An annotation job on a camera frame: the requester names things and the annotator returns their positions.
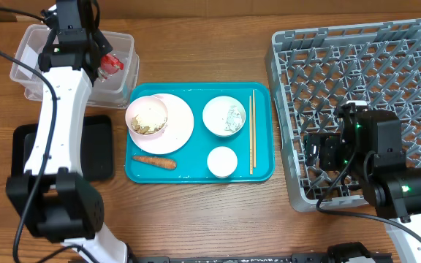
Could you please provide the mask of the white cup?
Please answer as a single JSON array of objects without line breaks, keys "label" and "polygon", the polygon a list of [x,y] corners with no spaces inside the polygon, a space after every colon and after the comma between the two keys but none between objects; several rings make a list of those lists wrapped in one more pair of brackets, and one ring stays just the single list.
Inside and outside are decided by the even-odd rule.
[{"label": "white cup", "polygon": [[237,168],[238,157],[232,149],[219,146],[208,154],[207,165],[215,177],[228,178]]}]

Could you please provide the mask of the white bowl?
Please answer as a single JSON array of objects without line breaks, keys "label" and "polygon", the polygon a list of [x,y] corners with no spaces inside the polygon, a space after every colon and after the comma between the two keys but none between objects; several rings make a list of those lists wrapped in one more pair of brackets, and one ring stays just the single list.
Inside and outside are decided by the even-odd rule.
[{"label": "white bowl", "polygon": [[[236,132],[230,132],[224,129],[227,112],[232,105],[237,107],[243,119],[243,125]],[[231,137],[243,128],[246,122],[246,111],[237,99],[231,96],[217,96],[205,105],[202,111],[202,120],[205,127],[216,136]]]}]

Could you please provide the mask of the pink plate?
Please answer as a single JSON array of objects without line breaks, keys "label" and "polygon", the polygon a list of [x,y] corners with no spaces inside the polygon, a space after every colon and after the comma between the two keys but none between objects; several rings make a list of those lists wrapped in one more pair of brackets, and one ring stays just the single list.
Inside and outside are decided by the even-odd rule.
[{"label": "pink plate", "polygon": [[154,155],[172,153],[186,144],[194,129],[194,115],[182,98],[172,94],[154,94],[135,99],[126,110],[125,120],[130,121],[134,110],[147,102],[161,102],[167,108],[167,122],[157,134],[136,134],[129,128],[129,137],[141,150]]}]

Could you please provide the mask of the pink bowl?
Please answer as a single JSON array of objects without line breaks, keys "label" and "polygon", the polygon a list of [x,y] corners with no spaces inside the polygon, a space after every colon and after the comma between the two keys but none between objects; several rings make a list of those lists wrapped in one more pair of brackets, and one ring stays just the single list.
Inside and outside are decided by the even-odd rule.
[{"label": "pink bowl", "polygon": [[163,132],[169,113],[165,103],[155,96],[135,99],[126,109],[125,121],[131,133],[152,137]]}]

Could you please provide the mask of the red snack wrapper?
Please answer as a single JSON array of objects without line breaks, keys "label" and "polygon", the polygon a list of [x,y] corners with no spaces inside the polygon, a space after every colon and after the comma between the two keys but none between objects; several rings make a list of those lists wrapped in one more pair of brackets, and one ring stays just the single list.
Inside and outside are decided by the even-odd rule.
[{"label": "red snack wrapper", "polygon": [[107,54],[101,58],[98,68],[99,79],[104,82],[115,73],[124,69],[124,64],[115,56]]}]

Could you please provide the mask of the white tissue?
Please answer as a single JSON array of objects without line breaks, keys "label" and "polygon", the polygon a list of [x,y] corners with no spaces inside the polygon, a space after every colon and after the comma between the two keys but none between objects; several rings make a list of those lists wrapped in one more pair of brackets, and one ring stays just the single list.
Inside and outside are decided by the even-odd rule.
[{"label": "white tissue", "polygon": [[229,132],[236,132],[243,125],[243,119],[235,105],[232,105],[227,112],[224,129]]}]

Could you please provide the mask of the rice and peanuts food waste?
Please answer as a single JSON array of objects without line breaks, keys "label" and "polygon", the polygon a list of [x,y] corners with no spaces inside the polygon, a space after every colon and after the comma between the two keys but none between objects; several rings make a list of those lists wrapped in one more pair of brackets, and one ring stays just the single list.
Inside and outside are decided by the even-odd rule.
[{"label": "rice and peanuts food waste", "polygon": [[157,107],[145,107],[132,117],[132,130],[141,135],[155,134],[162,130],[167,122],[167,112]]}]

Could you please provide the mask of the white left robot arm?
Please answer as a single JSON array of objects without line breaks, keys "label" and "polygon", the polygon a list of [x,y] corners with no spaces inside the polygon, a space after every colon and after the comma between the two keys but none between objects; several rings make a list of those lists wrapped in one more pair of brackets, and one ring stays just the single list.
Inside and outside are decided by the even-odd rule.
[{"label": "white left robot arm", "polygon": [[83,178],[83,119],[101,60],[112,46],[99,29],[96,1],[66,0],[43,13],[50,28],[35,70],[44,83],[36,138],[23,174],[7,179],[20,216],[12,255],[19,260],[23,229],[73,249],[87,262],[135,262],[130,247],[104,222],[101,194]]}]

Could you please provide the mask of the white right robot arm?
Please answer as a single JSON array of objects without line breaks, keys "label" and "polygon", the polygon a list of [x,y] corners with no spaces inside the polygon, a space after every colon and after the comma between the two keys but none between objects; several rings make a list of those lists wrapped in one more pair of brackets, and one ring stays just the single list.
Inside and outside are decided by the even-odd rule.
[{"label": "white right robot arm", "polygon": [[[373,110],[364,101],[347,101],[335,112],[341,120],[339,133],[303,138],[307,165],[339,173],[316,202],[316,210],[382,222],[400,259],[421,262],[421,168],[406,165],[400,119],[391,111]],[[374,215],[321,206],[347,175],[359,183]]]}]

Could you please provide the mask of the grey dishwasher rack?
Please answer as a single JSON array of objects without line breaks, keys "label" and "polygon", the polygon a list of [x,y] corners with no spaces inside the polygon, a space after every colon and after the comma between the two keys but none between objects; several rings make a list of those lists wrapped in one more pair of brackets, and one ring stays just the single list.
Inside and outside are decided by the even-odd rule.
[{"label": "grey dishwasher rack", "polygon": [[401,120],[421,167],[421,18],[276,32],[265,57],[291,206],[311,212],[335,175],[308,166],[303,137],[338,131],[338,103],[363,100]]}]

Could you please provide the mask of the clear plastic waste bin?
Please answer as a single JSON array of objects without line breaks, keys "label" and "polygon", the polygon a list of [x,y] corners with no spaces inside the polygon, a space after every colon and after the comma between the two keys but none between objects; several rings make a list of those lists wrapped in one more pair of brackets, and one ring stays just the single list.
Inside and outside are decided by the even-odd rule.
[{"label": "clear plastic waste bin", "polygon": [[[29,26],[20,41],[15,59],[38,70],[38,55],[42,52],[49,33],[50,29],[47,26]],[[137,84],[140,67],[140,59],[134,48],[134,38],[129,34],[111,31],[102,33],[113,47],[110,55],[117,58],[124,67],[108,75],[106,80],[96,80],[87,105],[124,109],[129,105],[129,98]],[[24,96],[27,99],[42,100],[43,82],[29,70],[13,64],[10,79],[25,87]]]}]

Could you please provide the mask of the right wooden chopstick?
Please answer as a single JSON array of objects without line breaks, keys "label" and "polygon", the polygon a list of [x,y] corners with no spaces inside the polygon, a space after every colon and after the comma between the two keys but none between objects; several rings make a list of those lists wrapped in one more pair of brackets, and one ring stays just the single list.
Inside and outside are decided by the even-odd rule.
[{"label": "right wooden chopstick", "polygon": [[252,91],[252,126],[253,126],[253,168],[256,168],[257,167],[257,138],[256,138],[255,90]]}]

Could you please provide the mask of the teal serving tray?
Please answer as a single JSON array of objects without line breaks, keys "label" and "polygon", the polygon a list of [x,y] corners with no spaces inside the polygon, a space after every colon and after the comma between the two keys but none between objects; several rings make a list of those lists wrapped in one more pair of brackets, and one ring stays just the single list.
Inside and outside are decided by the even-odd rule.
[{"label": "teal serving tray", "polygon": [[[159,153],[146,150],[133,140],[131,133],[126,144],[125,173],[135,183],[256,183],[270,178],[276,166],[271,103],[269,90],[255,82],[218,83],[146,83],[134,89],[130,100],[142,96],[175,95],[190,107],[194,118],[194,129],[189,139],[179,149],[165,150],[169,139],[162,138],[157,148],[163,157],[177,162],[177,168],[167,170],[140,163],[134,156],[157,156]],[[246,124],[237,134],[228,138],[212,134],[202,120],[205,104],[217,96],[230,96],[249,109],[249,98],[255,101],[256,122],[256,166],[250,170],[249,126]],[[208,169],[208,154],[216,147],[232,149],[238,159],[235,171],[228,177],[219,179]]]}]

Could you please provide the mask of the carrot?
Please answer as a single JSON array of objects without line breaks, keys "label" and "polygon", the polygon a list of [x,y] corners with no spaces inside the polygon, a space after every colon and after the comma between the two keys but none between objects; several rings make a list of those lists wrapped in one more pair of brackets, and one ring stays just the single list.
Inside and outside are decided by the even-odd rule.
[{"label": "carrot", "polygon": [[133,156],[132,159],[162,169],[174,170],[177,168],[177,163],[172,159],[156,156]]}]

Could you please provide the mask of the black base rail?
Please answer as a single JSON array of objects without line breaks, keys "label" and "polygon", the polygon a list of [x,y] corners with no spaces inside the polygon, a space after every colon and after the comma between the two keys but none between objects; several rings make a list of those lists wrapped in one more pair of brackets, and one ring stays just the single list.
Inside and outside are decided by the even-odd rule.
[{"label": "black base rail", "polygon": [[288,256],[197,257],[168,256],[135,257],[136,263],[393,263],[392,254],[370,252],[362,243],[330,246],[326,252],[295,253]]}]

